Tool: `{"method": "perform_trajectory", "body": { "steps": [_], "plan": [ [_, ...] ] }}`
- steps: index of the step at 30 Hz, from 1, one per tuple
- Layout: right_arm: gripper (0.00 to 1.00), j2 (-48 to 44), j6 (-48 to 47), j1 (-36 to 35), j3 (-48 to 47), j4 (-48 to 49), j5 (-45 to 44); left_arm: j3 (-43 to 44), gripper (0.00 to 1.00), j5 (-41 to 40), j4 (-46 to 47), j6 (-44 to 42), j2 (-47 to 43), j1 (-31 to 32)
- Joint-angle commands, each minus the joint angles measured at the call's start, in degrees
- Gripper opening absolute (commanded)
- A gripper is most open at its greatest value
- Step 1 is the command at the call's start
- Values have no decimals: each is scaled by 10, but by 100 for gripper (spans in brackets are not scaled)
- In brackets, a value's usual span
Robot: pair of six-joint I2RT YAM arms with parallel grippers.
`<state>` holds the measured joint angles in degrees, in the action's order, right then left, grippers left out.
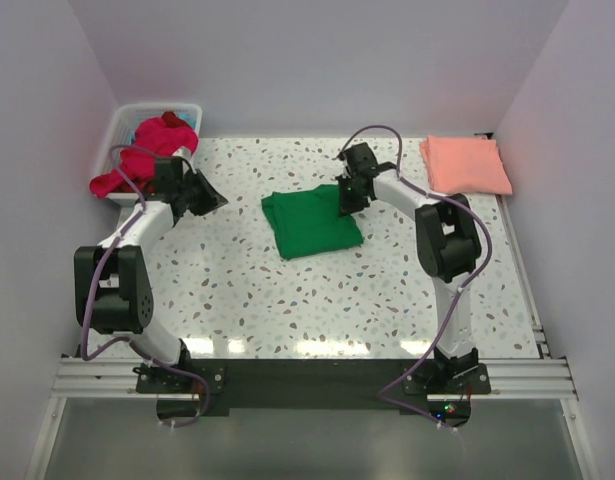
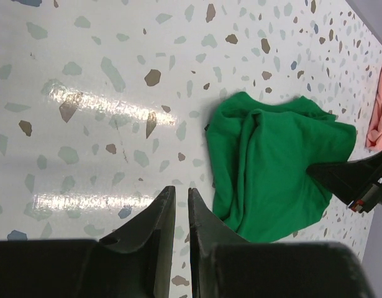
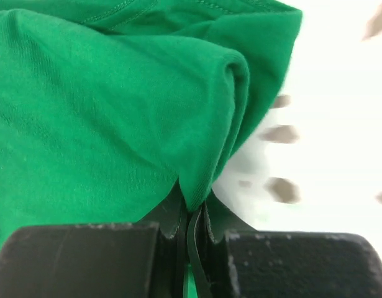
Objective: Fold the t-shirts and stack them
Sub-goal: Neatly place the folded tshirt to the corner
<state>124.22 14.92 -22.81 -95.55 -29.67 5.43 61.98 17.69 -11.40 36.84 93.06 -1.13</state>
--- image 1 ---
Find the green t shirt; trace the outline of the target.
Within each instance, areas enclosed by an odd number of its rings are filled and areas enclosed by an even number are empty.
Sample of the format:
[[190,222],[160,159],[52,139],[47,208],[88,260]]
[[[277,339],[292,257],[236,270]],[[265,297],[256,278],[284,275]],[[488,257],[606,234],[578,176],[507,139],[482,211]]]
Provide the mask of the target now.
[[364,238],[354,218],[338,213],[336,185],[312,190],[274,192],[261,200],[263,214],[285,260],[358,247]]

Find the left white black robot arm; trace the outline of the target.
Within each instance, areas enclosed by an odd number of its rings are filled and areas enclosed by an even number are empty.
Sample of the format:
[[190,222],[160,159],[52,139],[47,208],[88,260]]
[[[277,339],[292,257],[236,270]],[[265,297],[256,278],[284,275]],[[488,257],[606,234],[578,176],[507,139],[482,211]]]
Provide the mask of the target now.
[[147,254],[185,214],[204,216],[226,205],[227,199],[180,156],[155,159],[150,194],[130,186],[138,199],[129,217],[106,239],[74,254],[80,355],[91,361],[126,343],[145,361],[161,366],[158,378],[164,386],[183,392],[193,383],[194,368],[184,361],[184,341],[156,318]]

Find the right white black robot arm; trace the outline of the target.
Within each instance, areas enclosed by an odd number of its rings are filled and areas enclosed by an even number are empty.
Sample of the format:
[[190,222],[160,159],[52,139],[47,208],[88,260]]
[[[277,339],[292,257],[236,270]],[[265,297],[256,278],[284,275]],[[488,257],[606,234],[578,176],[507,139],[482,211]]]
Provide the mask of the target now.
[[378,162],[366,143],[345,146],[338,159],[343,163],[343,173],[336,177],[341,216],[380,200],[415,222],[417,258],[432,279],[438,314],[432,379],[439,390],[456,392],[478,364],[469,284],[482,246],[468,200],[415,186],[401,176],[398,165]]

